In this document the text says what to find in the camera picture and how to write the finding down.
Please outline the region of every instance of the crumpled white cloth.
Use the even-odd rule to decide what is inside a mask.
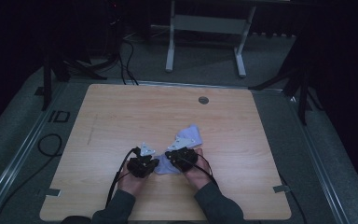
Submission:
[[[196,124],[191,124],[188,128],[181,130],[176,137],[187,138],[193,140],[192,143],[186,147],[192,148],[202,144],[202,138],[200,135],[199,127]],[[155,168],[155,172],[159,175],[165,174],[180,174],[181,172],[174,167],[170,160],[167,159],[165,154],[155,156],[155,159],[159,159],[158,166]]]

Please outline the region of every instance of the wire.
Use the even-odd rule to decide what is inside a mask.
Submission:
[[[217,184],[217,182],[216,182],[216,180],[214,179],[213,175],[209,174],[209,173],[206,172],[204,169],[202,169],[201,167],[199,167],[197,164],[195,164],[195,163],[193,163],[193,162],[191,162],[191,161],[188,161],[188,160],[186,160],[185,158],[179,157],[178,159],[179,159],[179,160],[182,160],[182,161],[185,161],[185,162],[191,164],[193,167],[196,167],[197,169],[201,170],[201,171],[202,171],[203,173],[205,173],[205,174],[212,180],[212,182],[219,188],[219,185]],[[209,162],[208,162],[207,160],[205,160],[205,161],[208,163],[209,169],[210,169],[211,172],[212,172],[212,168],[211,168],[211,166],[209,165]]]
[[[112,195],[113,195],[113,191],[115,190],[115,185],[118,182],[118,180],[120,180],[122,177],[126,176],[127,174],[123,175],[122,177],[120,176],[121,170],[124,167],[124,164],[126,163],[127,158],[130,156],[130,154],[135,150],[135,148],[131,149],[129,151],[129,153],[127,153],[126,157],[124,158],[123,162],[120,165],[120,168],[118,169],[118,171],[116,172],[115,178],[113,179],[112,185],[110,186],[110,190],[109,193],[107,195],[107,199],[106,199],[106,204],[105,204],[105,208],[107,207],[107,205],[110,203],[110,201],[112,200]]]
[[[41,149],[41,142],[47,138],[47,137],[51,137],[51,136],[56,136],[59,139],[59,146],[57,147],[57,150],[54,152],[54,154],[48,154],[46,152],[44,152]],[[19,189],[21,189],[25,184],[27,184],[32,178],[34,178],[34,176],[36,176],[37,174],[39,174],[39,172],[41,172],[43,169],[45,169],[45,167],[47,167],[52,160],[54,160],[54,158],[59,157],[62,155],[62,153],[59,153],[61,150],[61,146],[62,146],[62,139],[59,135],[57,135],[56,133],[50,133],[47,134],[45,136],[43,136],[41,139],[39,139],[38,143],[37,143],[37,148],[38,150],[45,156],[50,157],[50,159],[48,159],[48,161],[46,161],[46,163],[41,166],[36,172],[34,172],[32,175],[30,175],[27,179],[25,179],[18,187],[16,187],[13,192],[11,192],[4,200],[4,202],[2,203],[1,207],[0,207],[0,216],[2,214],[2,211],[4,210],[5,206],[7,205],[8,201],[17,193],[17,191],[19,191]]]
[[[121,70],[120,70],[121,79],[123,80],[124,85],[127,85],[126,80],[124,78],[124,70],[125,70],[132,82],[132,85],[136,84],[137,86],[139,86],[138,81],[135,79],[135,77],[133,76],[133,73],[129,69],[130,68],[130,60],[133,55],[133,44],[127,40],[123,40],[123,43],[126,43],[131,46],[131,53],[130,53],[129,59],[127,60],[126,65],[124,65],[121,55],[120,54],[118,55],[118,60],[120,61],[120,68],[121,68]]]
[[[281,175],[281,173],[278,173],[278,174],[279,174],[279,177],[281,178],[283,184],[286,185],[286,186],[288,186],[286,180],[283,178],[283,176]],[[303,218],[304,224],[307,224],[308,222],[307,222],[307,219],[306,219],[306,217],[305,217],[305,213],[304,213],[304,211],[302,210],[302,208],[301,208],[301,206],[300,206],[300,203],[299,203],[298,200],[297,200],[297,197],[295,196],[295,194],[294,194],[291,190],[290,190],[290,194],[292,195],[293,199],[295,200],[295,202],[296,202],[296,204],[297,204],[298,210],[300,211],[300,214],[301,214],[301,216],[302,216],[302,218]]]

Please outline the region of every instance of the metal stand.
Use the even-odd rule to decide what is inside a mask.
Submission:
[[[175,14],[175,0],[171,1],[171,25],[170,25],[170,45],[168,46],[167,63],[165,71],[173,70],[173,56],[175,53],[174,32],[175,30],[188,30],[211,32],[221,34],[241,35],[240,44],[234,48],[234,56],[237,62],[238,74],[246,77],[245,66],[243,64],[242,50],[249,34],[252,19],[255,14],[255,7],[249,10],[247,20],[222,19],[212,17],[187,16]]]
[[[101,77],[98,74],[95,74],[93,71],[83,66],[81,63],[78,63],[76,60],[66,56],[65,54],[59,52],[56,49],[53,49],[49,46],[44,46],[44,60],[43,60],[43,107],[42,110],[45,111],[48,108],[48,105],[51,102],[51,70],[54,71],[57,79],[59,81],[68,81],[70,76],[66,70],[66,65],[64,62],[71,64],[74,68],[80,72],[88,75],[93,79],[107,80],[106,77]]]
[[[307,93],[308,93],[308,86],[310,80],[310,67],[303,66],[303,67],[293,68],[292,70],[284,74],[279,74],[276,77],[268,81],[265,81],[259,85],[248,87],[248,90],[262,91],[266,87],[274,83],[277,83],[285,78],[289,78],[289,81],[283,88],[284,95],[293,97],[296,94],[298,88],[301,88],[297,114],[301,122],[304,125],[307,125],[307,122],[305,121],[305,110],[307,106]]]

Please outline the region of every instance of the person's arm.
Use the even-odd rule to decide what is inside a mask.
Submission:
[[[196,149],[202,156],[202,149]],[[209,164],[203,158],[196,163],[200,168],[209,171]],[[194,196],[210,224],[245,223],[241,208],[226,198],[211,179],[196,167],[184,173],[188,182],[198,191]]]
[[[91,224],[125,224],[135,205],[136,196],[141,192],[147,177],[138,178],[129,174],[127,163],[123,166],[117,183],[117,190],[104,210],[92,216]]]

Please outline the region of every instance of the table leg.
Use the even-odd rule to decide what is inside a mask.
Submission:
[[[235,60],[237,61],[238,74],[240,77],[246,77],[245,65],[243,64],[243,58],[242,58],[242,50],[243,50],[243,46],[245,45],[246,37],[249,34],[249,29],[251,27],[254,14],[255,14],[255,7],[251,7],[251,9],[249,10],[248,19],[246,20],[246,23],[243,25],[241,42],[236,48],[234,48]]]
[[[167,63],[165,65],[165,71],[171,72],[173,70],[173,55],[175,53],[175,43],[173,36],[175,33],[175,1],[171,1],[171,25],[170,25],[170,45],[168,46]]]

